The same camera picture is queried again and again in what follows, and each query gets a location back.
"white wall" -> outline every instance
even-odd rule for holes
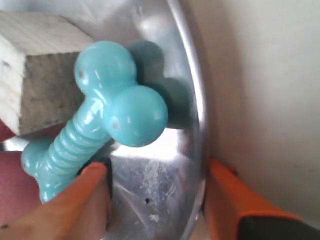
[[[320,227],[320,1],[190,4],[213,85],[211,154]]]

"red surface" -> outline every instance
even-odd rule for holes
[[[34,137],[54,137],[63,125],[47,128]],[[0,143],[14,134],[0,120]],[[0,226],[29,213],[40,203],[38,185],[21,167],[20,152],[0,152]]]

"stainless steel bowl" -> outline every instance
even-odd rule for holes
[[[113,165],[113,222],[106,238],[188,239],[204,194],[206,108],[197,54],[179,2],[0,0],[0,9],[63,15],[95,40],[128,47],[140,83],[165,98],[169,124],[148,146],[113,142],[105,148]],[[18,141],[8,141],[7,150]]]

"rubber bone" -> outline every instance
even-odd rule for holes
[[[74,74],[84,102],[54,140],[29,143],[21,157],[43,203],[65,189],[111,138],[141,147],[161,135],[167,106],[156,91],[137,84],[136,71],[130,53],[114,42],[96,42],[79,54]]]

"turquoise bone toy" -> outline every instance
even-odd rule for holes
[[[137,84],[133,58],[121,45],[90,45],[79,54],[74,74],[85,94],[79,110],[54,140],[29,143],[21,157],[24,170],[39,185],[43,203],[65,189],[111,138],[131,147],[148,145],[168,121],[164,100]]]

